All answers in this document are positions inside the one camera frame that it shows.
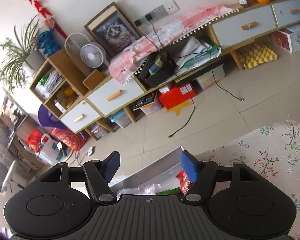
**white rug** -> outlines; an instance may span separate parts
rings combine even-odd
[[[197,155],[198,160],[232,166],[242,162],[293,199],[297,217],[290,230],[300,239],[300,124],[277,123],[256,129],[219,149]]]

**wooden drawer handle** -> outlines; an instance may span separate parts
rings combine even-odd
[[[119,95],[121,95],[121,90],[119,90],[119,91],[115,92],[114,94],[112,94],[111,96],[109,96],[107,98],[107,101],[110,102],[111,100],[117,98]]]
[[[246,31],[248,29],[251,29],[253,27],[256,27],[258,25],[258,22],[252,22],[252,23],[248,23],[246,25],[241,26],[241,28]]]
[[[84,115],[80,115],[77,119],[74,120],[74,122],[79,122],[84,118]]]
[[[294,10],[291,10],[290,12],[291,12],[291,14],[297,14],[300,12],[300,9],[294,9]]]

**drawer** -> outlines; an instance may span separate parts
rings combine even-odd
[[[115,93],[121,92],[116,98],[108,101],[107,98]],[[121,85],[114,78],[102,85],[91,95],[88,99],[93,103],[104,115],[108,115],[114,110],[122,107],[126,103],[132,101],[136,97],[142,95],[144,92],[138,83],[131,79],[125,86]]]
[[[74,122],[81,115],[83,118],[77,122]],[[92,106],[90,106],[87,101],[82,100],[73,109],[65,114],[60,120],[63,122],[70,130],[77,133],[82,128],[86,127],[92,121],[100,117],[100,114],[96,112]]]
[[[254,23],[251,28],[245,28],[250,23]],[[234,15],[213,24],[212,27],[218,37],[221,47],[224,49],[273,30],[276,28],[276,25],[269,5]]]
[[[300,21],[300,0],[289,0],[272,5],[279,27]]]

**spider plant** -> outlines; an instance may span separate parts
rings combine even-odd
[[[23,69],[23,64],[27,63],[26,58],[35,50],[37,50],[36,44],[32,41],[33,38],[39,34],[38,23],[34,22],[34,18],[28,23],[27,26],[21,28],[20,36],[14,26],[14,36],[16,43],[6,37],[4,42],[0,44],[3,51],[6,52],[6,57],[2,62],[3,67],[0,69],[0,81],[9,92],[14,93],[15,88],[25,88],[28,85],[27,74]]]

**red box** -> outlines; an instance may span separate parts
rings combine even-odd
[[[158,92],[158,98],[167,110],[180,105],[193,97],[195,97],[195,92],[190,83],[179,88],[173,84],[170,91],[163,94]]]

